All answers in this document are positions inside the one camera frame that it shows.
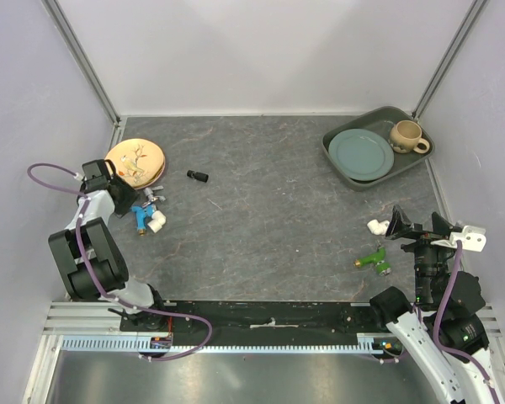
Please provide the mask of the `blue water faucet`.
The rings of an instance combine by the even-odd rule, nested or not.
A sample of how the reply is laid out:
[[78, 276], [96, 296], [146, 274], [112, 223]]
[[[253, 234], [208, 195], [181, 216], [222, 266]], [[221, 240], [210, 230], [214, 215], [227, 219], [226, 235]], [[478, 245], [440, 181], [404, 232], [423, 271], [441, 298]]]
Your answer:
[[146, 220], [151, 218], [155, 213], [156, 208], [154, 204], [143, 205], [133, 205], [130, 207], [130, 211], [136, 217], [136, 230], [140, 236], [146, 234]]

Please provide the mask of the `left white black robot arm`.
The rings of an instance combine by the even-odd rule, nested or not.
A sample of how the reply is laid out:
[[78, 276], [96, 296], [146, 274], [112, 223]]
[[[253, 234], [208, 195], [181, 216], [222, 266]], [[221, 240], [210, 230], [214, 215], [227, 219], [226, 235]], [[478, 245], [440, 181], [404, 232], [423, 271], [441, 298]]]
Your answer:
[[108, 228], [136, 200], [135, 190], [112, 174], [87, 174], [77, 197], [77, 211], [62, 231], [49, 236], [53, 258], [72, 300], [113, 301], [121, 328], [158, 331], [168, 312], [158, 292], [130, 276], [125, 259]]

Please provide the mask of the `black cylindrical adapter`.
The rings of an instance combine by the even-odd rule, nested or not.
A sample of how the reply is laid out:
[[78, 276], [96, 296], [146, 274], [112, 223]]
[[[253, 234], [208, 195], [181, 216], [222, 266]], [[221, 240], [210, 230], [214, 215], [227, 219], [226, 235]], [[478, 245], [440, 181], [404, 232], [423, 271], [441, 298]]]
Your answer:
[[197, 180], [197, 181], [200, 181], [202, 183], [207, 183], [208, 180], [209, 180], [209, 175], [206, 174], [206, 173], [202, 173], [202, 172], [196, 172], [194, 170], [188, 170], [186, 175], [189, 177], [189, 178], [192, 178], [194, 180]]

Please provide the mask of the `white pvc elbow left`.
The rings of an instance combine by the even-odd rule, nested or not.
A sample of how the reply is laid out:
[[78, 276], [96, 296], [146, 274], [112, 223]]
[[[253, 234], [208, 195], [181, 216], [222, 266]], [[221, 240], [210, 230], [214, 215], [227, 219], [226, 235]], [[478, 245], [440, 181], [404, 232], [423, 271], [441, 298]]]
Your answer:
[[160, 210], [155, 210], [152, 213], [151, 220], [147, 223], [147, 226], [153, 233], [157, 233], [163, 228], [166, 222], [167, 217]]

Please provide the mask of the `white pvc elbow right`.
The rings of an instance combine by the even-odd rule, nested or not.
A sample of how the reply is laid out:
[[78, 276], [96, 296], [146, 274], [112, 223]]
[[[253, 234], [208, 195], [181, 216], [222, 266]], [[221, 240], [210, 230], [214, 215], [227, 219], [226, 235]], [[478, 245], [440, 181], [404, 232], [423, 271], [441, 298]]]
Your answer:
[[366, 224], [369, 231], [376, 236], [384, 236], [387, 233], [389, 225], [389, 221], [378, 221], [376, 219], [373, 219]]

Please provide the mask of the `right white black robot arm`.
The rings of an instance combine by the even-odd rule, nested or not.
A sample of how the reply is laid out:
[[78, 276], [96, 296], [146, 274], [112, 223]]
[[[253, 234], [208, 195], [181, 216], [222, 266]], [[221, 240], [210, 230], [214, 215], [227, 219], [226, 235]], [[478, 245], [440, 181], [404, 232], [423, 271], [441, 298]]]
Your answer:
[[385, 237], [406, 240], [401, 250], [414, 257], [415, 300], [391, 286], [370, 300], [370, 325], [401, 342], [442, 403], [504, 403], [478, 316], [486, 305], [479, 279], [460, 268], [463, 252], [484, 249], [486, 231], [437, 212], [431, 220], [426, 230], [394, 205]]

